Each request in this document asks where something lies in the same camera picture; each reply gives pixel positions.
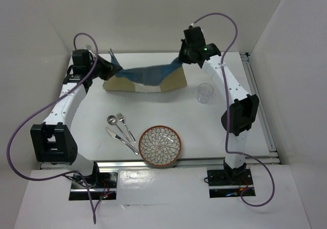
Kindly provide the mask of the blue beige checked placemat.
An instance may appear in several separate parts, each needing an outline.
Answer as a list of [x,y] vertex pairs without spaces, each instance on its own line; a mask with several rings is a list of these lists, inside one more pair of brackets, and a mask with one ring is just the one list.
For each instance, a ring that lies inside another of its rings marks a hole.
[[187,85],[182,63],[175,58],[169,64],[122,69],[103,83],[103,89],[131,93],[166,93]]

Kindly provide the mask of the clear drinking glass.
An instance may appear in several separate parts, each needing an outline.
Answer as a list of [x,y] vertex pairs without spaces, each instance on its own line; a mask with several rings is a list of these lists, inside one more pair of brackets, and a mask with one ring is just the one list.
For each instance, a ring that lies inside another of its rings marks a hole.
[[197,99],[201,104],[208,104],[213,96],[214,88],[211,84],[201,83],[198,86]]

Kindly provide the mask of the silver fork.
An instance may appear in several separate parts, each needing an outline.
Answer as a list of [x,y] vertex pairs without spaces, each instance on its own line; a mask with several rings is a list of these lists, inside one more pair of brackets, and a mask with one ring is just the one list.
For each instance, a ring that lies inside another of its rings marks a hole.
[[135,139],[134,135],[132,134],[132,132],[130,131],[130,129],[128,128],[128,126],[127,126],[127,124],[125,122],[125,117],[121,113],[118,113],[116,116],[117,116],[118,120],[123,123],[123,125],[125,126],[129,136],[132,138],[133,142],[135,143],[136,139]]

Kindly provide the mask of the silver table knife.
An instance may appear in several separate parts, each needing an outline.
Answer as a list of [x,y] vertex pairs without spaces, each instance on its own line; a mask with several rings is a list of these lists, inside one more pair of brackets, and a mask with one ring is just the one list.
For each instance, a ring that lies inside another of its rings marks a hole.
[[124,145],[126,145],[135,155],[139,155],[139,152],[126,140],[115,134],[109,127],[105,127],[107,133],[114,138],[115,140],[118,140],[122,142]]

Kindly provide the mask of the floral patterned ceramic plate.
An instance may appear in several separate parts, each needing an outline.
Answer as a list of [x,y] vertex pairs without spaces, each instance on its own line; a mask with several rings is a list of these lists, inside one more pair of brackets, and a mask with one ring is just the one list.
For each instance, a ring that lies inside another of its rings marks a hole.
[[168,167],[178,160],[182,141],[174,129],[156,125],[143,132],[138,150],[146,163],[155,167]]

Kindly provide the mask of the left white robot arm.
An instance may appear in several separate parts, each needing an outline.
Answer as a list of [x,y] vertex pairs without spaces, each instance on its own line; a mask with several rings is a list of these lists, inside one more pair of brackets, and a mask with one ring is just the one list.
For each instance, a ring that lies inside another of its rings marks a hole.
[[62,164],[70,171],[78,171],[90,188],[99,185],[101,175],[97,163],[79,154],[71,134],[71,125],[77,109],[95,78],[107,81],[122,69],[115,55],[111,60],[96,56],[87,49],[72,53],[72,65],[63,80],[60,101],[41,124],[34,124],[30,134],[36,159],[40,163]]

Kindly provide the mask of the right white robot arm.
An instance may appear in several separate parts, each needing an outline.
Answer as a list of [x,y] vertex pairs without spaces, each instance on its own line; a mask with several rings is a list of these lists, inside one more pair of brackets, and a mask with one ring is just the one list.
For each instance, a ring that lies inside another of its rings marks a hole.
[[225,94],[227,107],[221,117],[221,124],[226,130],[223,178],[228,184],[235,184],[246,170],[245,144],[258,112],[259,98],[238,82],[217,46],[206,44],[200,27],[189,26],[183,33],[178,60],[199,65]]

